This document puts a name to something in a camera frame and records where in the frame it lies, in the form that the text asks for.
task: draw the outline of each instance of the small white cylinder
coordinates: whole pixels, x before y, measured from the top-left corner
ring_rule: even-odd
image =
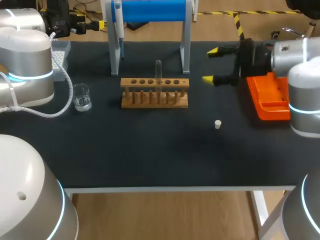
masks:
[[[216,121],[214,122],[214,127],[215,127],[215,129],[219,129],[220,126],[221,126],[221,124],[222,124],[222,122],[221,122],[220,120],[216,120]]]

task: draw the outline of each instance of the blue roll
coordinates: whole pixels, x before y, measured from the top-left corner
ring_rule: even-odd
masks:
[[[112,21],[116,22],[115,4]],[[186,0],[122,0],[124,23],[183,22],[186,19]]]

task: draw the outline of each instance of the wooden test tube rack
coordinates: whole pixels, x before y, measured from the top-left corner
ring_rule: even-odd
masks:
[[[121,78],[121,87],[124,88],[121,103],[122,108],[172,109],[188,107],[188,94],[186,92],[186,89],[189,88],[188,78],[162,78],[162,92],[159,93],[156,92],[157,85],[155,78]],[[136,90],[143,88],[153,90]]]

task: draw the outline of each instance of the orange plastic box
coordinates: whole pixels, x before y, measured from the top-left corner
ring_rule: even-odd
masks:
[[[266,76],[247,77],[251,96],[260,119],[290,120],[288,78]]]

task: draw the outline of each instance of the black tabletop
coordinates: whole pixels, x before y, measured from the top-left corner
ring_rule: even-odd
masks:
[[[320,166],[320,140],[296,135],[288,122],[259,120],[247,83],[210,87],[203,75],[229,74],[232,56],[207,58],[222,42],[192,42],[190,75],[181,74],[178,42],[128,42],[119,76],[111,76],[103,42],[72,42],[72,82],[88,84],[92,109],[72,105],[47,119],[25,112],[0,115],[0,134],[30,143],[64,188],[289,186]],[[187,109],[121,109],[120,78],[189,78]],[[66,82],[35,109],[58,112]],[[221,120],[215,129],[215,120]]]

